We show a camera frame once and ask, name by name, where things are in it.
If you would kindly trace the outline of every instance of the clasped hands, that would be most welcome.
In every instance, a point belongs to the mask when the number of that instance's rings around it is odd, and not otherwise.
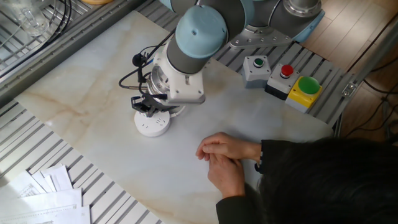
[[[202,140],[196,156],[209,161],[208,178],[223,198],[244,196],[244,172],[240,159],[259,162],[261,145],[243,141],[225,133]]]

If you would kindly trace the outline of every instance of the white paper stack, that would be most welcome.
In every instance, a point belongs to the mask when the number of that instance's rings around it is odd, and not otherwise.
[[[73,189],[67,168],[57,165],[24,171],[0,188],[0,223],[90,224],[90,208],[81,206],[81,189]]]

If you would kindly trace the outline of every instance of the emergency stop button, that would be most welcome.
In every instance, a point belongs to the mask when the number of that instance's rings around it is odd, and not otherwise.
[[[280,75],[282,78],[288,78],[293,73],[294,73],[294,69],[290,65],[284,65],[284,66],[282,66],[282,69],[280,70]]]

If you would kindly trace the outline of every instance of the yellow button base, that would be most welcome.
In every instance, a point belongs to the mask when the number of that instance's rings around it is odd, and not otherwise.
[[[300,90],[299,88],[299,81],[303,77],[298,78],[296,83],[294,83],[294,86],[292,90],[290,91],[289,95],[287,96],[291,100],[296,101],[297,103],[300,103],[301,105],[305,106],[306,108],[310,108],[318,99],[319,95],[322,92],[322,86],[319,88],[319,91],[315,94],[306,94],[303,91]]]

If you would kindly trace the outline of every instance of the marble surface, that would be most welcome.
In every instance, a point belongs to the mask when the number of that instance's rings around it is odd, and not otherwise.
[[[195,157],[204,137],[225,131],[252,141],[308,141],[331,129],[264,90],[244,89],[239,74],[212,60],[204,74],[204,104],[172,118],[160,137],[140,135],[129,101],[138,92],[118,81],[134,69],[134,54],[166,35],[132,12],[16,100],[164,222],[217,223],[221,194],[207,179],[208,163]],[[244,163],[246,180],[256,185],[252,165]]]

